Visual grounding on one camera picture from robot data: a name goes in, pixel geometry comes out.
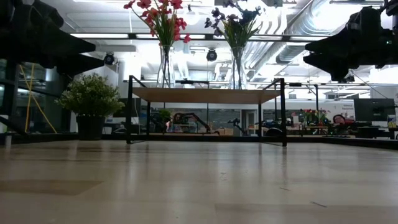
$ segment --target wooden floor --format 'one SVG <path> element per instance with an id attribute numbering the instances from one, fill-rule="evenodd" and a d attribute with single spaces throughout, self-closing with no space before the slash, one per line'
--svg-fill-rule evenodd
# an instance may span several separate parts
<path id="1" fill-rule="evenodd" d="M 398 223 L 398 152 L 327 144 L 0 149 L 0 223 Z"/>

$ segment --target monitor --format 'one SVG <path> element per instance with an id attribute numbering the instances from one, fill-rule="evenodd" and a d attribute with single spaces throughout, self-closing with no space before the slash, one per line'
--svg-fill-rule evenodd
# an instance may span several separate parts
<path id="1" fill-rule="evenodd" d="M 124 107 L 113 114 L 114 118 L 125 118 L 126 117 L 126 104 L 127 98 L 120 98 L 120 102 L 124 103 Z M 141 113 L 141 98 L 133 98 L 131 104 L 131 117 L 139 117 Z"/>
<path id="2" fill-rule="evenodd" d="M 354 99 L 356 121 L 387 121 L 395 114 L 394 99 Z"/>

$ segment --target shelf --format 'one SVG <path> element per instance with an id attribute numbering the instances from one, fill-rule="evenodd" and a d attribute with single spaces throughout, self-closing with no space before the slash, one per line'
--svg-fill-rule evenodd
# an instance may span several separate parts
<path id="1" fill-rule="evenodd" d="M 220 90 L 202 88 L 133 88 L 148 102 L 259 104 L 280 95 L 279 90 Z"/>

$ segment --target black plant pot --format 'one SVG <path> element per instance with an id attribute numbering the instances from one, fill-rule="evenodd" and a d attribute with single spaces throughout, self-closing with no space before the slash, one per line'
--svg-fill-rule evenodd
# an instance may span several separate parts
<path id="1" fill-rule="evenodd" d="M 104 117 L 77 116 L 76 121 L 79 130 L 79 140 L 95 141 L 101 139 L 105 123 Z"/>

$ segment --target ceiling light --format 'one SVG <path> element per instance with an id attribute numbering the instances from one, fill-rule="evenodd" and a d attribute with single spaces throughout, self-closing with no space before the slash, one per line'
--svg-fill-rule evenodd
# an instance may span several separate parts
<path id="1" fill-rule="evenodd" d="M 127 0 L 73 0 L 74 2 L 91 2 L 91 3 L 128 3 Z"/>
<path id="2" fill-rule="evenodd" d="M 222 81 L 210 81 L 209 84 L 229 84 L 229 82 L 222 82 Z"/>
<path id="3" fill-rule="evenodd" d="M 70 34 L 82 39 L 128 39 L 128 34 Z"/>
<path id="4" fill-rule="evenodd" d="M 157 39 L 156 36 L 152 36 L 152 34 L 137 34 L 137 39 Z"/>
<path id="5" fill-rule="evenodd" d="M 312 42 L 312 41 L 318 41 L 318 40 L 323 40 L 327 38 L 328 36 L 291 36 L 290 41 L 298 41 L 298 42 Z"/>
<path id="6" fill-rule="evenodd" d="M 266 40 L 266 41 L 278 41 L 282 40 L 282 36 L 279 35 L 254 35 L 249 40 Z"/>
<path id="7" fill-rule="evenodd" d="M 185 36 L 186 36 L 186 34 L 181 34 L 180 36 L 181 36 L 181 39 L 184 39 Z M 204 36 L 204 35 L 198 35 L 198 34 L 192 34 L 192 35 L 189 35 L 189 37 L 190 37 L 191 39 L 201 39 L 201 40 L 204 40 L 204 39 L 205 39 L 205 36 Z"/>

